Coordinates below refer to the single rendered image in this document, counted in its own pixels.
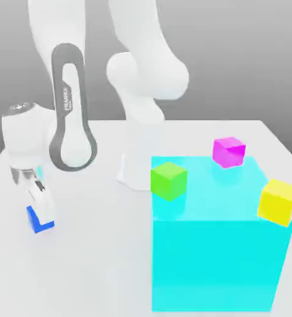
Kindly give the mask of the small blue cube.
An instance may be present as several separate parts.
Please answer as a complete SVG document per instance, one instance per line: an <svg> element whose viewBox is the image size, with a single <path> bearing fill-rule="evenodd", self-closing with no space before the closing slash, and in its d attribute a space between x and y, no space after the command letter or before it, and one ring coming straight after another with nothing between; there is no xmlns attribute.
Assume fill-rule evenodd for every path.
<svg viewBox="0 0 292 317"><path fill-rule="evenodd" d="M55 222L51 221L41 224L32 206L27 206L27 215L34 233L42 232L55 226Z"/></svg>

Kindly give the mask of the small green cube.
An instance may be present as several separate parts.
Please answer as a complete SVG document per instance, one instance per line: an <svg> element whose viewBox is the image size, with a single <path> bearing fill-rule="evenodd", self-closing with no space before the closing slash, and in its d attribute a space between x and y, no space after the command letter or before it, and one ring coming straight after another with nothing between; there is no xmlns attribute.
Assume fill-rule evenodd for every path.
<svg viewBox="0 0 292 317"><path fill-rule="evenodd" d="M166 201L173 201L187 190L188 170L172 162L151 170L151 192Z"/></svg>

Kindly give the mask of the large cyan box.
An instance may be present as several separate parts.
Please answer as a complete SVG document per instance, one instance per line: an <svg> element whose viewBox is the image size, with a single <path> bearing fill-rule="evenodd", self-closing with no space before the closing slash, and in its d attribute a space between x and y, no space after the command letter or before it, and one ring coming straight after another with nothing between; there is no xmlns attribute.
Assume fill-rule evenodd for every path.
<svg viewBox="0 0 292 317"><path fill-rule="evenodd" d="M267 177L247 156L223 169L209 156L153 157L188 171L187 191L152 196L152 309L270 311L292 227L258 217Z"/></svg>

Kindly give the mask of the small yellow cube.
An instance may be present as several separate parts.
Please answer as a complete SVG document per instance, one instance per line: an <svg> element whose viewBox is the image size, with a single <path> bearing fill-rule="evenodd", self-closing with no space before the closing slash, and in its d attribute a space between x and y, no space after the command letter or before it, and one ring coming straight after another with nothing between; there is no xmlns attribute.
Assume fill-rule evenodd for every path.
<svg viewBox="0 0 292 317"><path fill-rule="evenodd" d="M261 192L257 216L288 227L292 220L292 184L271 179Z"/></svg>

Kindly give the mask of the small magenta cube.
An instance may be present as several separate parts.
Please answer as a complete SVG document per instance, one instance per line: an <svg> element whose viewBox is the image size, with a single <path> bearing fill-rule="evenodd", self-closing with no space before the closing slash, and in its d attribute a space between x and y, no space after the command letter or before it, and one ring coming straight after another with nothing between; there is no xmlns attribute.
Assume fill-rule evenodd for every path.
<svg viewBox="0 0 292 317"><path fill-rule="evenodd" d="M244 162L246 145L235 137L215 139L212 159L222 168L240 166Z"/></svg>

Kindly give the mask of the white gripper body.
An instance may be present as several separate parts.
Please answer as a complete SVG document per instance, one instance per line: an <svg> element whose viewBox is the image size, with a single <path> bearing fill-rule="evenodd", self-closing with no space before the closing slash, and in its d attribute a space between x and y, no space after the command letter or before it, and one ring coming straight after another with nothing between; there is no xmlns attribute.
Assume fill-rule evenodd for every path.
<svg viewBox="0 0 292 317"><path fill-rule="evenodd" d="M40 180L31 181L27 186L31 195L31 206L41 224L55 220L55 207L51 193L47 186Z"/></svg>

